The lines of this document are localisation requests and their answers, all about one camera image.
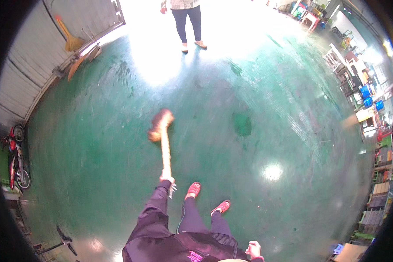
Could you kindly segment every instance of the epoxy floor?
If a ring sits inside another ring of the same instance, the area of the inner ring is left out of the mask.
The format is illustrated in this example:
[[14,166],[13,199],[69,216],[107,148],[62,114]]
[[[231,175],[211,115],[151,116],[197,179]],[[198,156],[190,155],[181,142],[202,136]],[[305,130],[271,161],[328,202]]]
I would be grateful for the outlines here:
[[60,247],[48,257],[122,261],[162,170],[146,132],[168,107],[172,232],[200,181],[205,223],[230,199],[225,218],[240,248],[257,240],[267,261],[323,260],[351,233],[372,166],[358,127],[342,128],[353,108],[321,57],[329,42],[256,2],[212,1],[201,5],[208,50],[194,47],[188,21],[183,55],[171,13],[127,8],[134,26],[48,90],[28,124],[32,242],[58,243],[58,224],[79,255]]

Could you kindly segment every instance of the pink logo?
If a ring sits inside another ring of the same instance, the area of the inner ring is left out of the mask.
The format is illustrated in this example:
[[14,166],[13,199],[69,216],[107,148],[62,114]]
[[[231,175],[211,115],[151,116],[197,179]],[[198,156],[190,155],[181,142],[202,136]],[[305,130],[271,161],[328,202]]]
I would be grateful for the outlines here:
[[194,251],[189,251],[189,253],[190,254],[188,257],[191,259],[191,262],[201,261],[202,257],[199,254],[195,253]]

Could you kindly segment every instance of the dark jacket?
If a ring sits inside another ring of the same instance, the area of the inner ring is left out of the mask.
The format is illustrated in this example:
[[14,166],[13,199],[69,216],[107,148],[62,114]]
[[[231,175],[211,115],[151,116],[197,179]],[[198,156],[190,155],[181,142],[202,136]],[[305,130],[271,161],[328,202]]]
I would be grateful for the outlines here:
[[170,181],[156,187],[136,227],[122,249],[124,262],[216,262],[223,259],[244,259],[247,255],[237,248],[234,238],[219,233],[168,230],[167,193]]

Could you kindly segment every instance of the hand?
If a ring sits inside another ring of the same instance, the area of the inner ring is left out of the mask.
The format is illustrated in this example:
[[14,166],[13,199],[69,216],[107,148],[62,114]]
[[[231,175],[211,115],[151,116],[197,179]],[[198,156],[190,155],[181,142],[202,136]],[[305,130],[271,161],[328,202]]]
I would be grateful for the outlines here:
[[250,241],[245,253],[250,255],[251,260],[254,257],[259,257],[261,255],[261,245],[257,241]]
[[170,175],[166,175],[164,169],[162,170],[162,175],[159,177],[160,182],[163,180],[169,180],[172,184],[175,183],[175,179]]

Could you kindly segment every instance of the bracelet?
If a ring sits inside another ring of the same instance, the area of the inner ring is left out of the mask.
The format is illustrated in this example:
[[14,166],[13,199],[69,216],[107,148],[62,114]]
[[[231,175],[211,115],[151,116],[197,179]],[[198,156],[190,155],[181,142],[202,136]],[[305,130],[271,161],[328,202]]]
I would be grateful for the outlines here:
[[254,260],[254,259],[257,259],[257,258],[260,258],[260,259],[262,259],[262,261],[265,261],[263,256],[257,256],[257,257],[254,257],[254,258],[251,259],[251,260]]

